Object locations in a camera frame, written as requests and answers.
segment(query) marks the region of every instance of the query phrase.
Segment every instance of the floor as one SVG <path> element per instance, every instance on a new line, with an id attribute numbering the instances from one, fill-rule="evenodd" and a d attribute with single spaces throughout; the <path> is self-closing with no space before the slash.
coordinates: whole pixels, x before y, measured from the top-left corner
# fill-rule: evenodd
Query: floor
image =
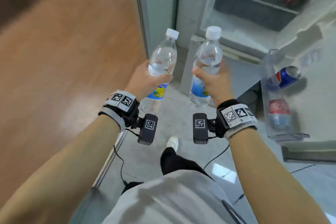
<path id="1" fill-rule="evenodd" d="M 133 0 L 39 0 L 0 33 L 0 207 L 144 59 Z"/>
<path id="2" fill-rule="evenodd" d="M 204 112 L 208 118 L 214 118 L 215 109 L 206 107 L 196 110 L 191 107 L 188 103 L 188 97 L 179 92 L 178 77 L 179 75 L 175 73 L 174 80 L 168 85 L 165 97 L 162 100 L 153 144 L 150 146 L 140 145 L 137 143 L 137 137 L 128 133 L 118 150 L 120 156 L 125 160 L 122 175 L 127 182 L 145 182 L 162 175 L 159 160 L 166 147 L 167 140 L 172 135 L 179 138 L 177 153 L 184 158 L 196 161 L 201 167 L 204 167 L 209 160 L 220 154 L 228 145 L 225 139 L 219 138 L 210 140 L 207 145 L 193 143 L 192 114 Z M 283 162 L 281 148 L 267 138 L 265 124 L 262 120 L 258 121 L 258 131 L 289 172 L 311 165 Z M 116 204 L 124 188 L 120 178 L 121 165 L 121 160 L 115 157 L 101 186 L 98 190 L 92 190 L 86 200 L 82 202 L 71 223 L 99 224 L 104 220 Z M 232 203 L 243 194 L 230 149 L 209 164 L 205 170 L 223 188 Z M 336 217 L 333 217 L 336 216 L 336 166 L 317 165 L 308 167 L 293 173 L 293 176 L 301 182 L 323 211 L 328 214 L 330 220 L 333 221 L 332 223 L 336 223 Z M 239 200 L 235 207 L 247 223 L 257 223 L 245 197 Z"/>

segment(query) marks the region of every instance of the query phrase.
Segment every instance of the black wrist mount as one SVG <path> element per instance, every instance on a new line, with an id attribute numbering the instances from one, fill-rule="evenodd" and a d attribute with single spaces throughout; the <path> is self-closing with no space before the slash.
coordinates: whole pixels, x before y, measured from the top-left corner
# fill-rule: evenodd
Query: black wrist mount
<path id="1" fill-rule="evenodd" d="M 224 110 L 233 106 L 236 106 L 236 109 L 230 109 L 230 112 L 223 113 Z M 230 99 L 221 103 L 217 107 L 216 114 L 215 119 L 208 119 L 205 113 L 195 113 L 192 116 L 195 144 L 207 144 L 209 139 L 212 138 L 209 137 L 208 131 L 215 133 L 216 137 L 223 138 L 231 128 L 242 123 L 247 125 L 245 127 L 257 129 L 254 125 L 256 123 L 254 115 L 246 105 L 241 104 L 237 99 Z"/>
<path id="2" fill-rule="evenodd" d="M 104 103 L 107 107 L 123 118 L 126 128 L 140 128 L 138 143 L 150 145 L 154 141 L 158 118 L 156 115 L 147 113 L 144 118 L 139 117 L 139 101 L 123 91 L 116 91 Z"/>

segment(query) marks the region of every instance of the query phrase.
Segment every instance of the person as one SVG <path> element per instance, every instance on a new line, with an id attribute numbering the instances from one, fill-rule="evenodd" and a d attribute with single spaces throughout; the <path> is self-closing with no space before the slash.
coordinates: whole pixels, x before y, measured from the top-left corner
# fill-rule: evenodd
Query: person
<path id="1" fill-rule="evenodd" d="M 140 101 L 172 76 L 151 76 L 148 61 L 135 70 L 124 89 Z M 224 64 L 216 75 L 193 69 L 216 106 L 233 99 Z M 44 163 L 0 211 L 0 224 L 67 223 L 89 192 L 107 159 L 119 125 L 98 116 L 74 141 Z M 163 176 L 124 192 L 104 220 L 108 223 L 246 223 L 225 192 L 195 162 L 176 154 L 171 138 L 161 157 Z M 301 184 L 278 161 L 256 130 L 229 138 L 237 174 L 258 223 L 329 223 Z"/>

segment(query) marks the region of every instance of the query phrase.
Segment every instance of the bottle label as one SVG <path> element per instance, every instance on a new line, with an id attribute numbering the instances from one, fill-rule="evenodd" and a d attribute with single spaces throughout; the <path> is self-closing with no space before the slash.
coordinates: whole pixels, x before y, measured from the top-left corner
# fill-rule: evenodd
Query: bottle label
<path id="1" fill-rule="evenodd" d="M 204 83 L 200 78 L 197 78 L 196 76 L 192 76 L 192 86 L 191 86 L 191 92 L 200 98 L 207 98 L 209 97 L 207 90 L 205 89 Z"/>
<path id="2" fill-rule="evenodd" d="M 163 99 L 163 95 L 166 92 L 168 83 L 163 83 L 153 91 L 153 93 L 149 94 L 147 97 L 155 100 Z"/>
<path id="3" fill-rule="evenodd" d="M 284 99 L 271 99 L 268 102 L 270 114 L 291 114 L 289 106 Z"/>

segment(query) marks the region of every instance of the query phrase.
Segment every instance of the foot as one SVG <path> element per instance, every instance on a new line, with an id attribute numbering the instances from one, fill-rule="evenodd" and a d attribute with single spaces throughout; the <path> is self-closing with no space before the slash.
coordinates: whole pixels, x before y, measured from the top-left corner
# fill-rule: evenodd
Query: foot
<path id="1" fill-rule="evenodd" d="M 176 136 L 172 136 L 169 138 L 167 143 L 167 148 L 172 147 L 175 152 L 177 152 L 177 148 L 179 147 L 179 139 Z"/>

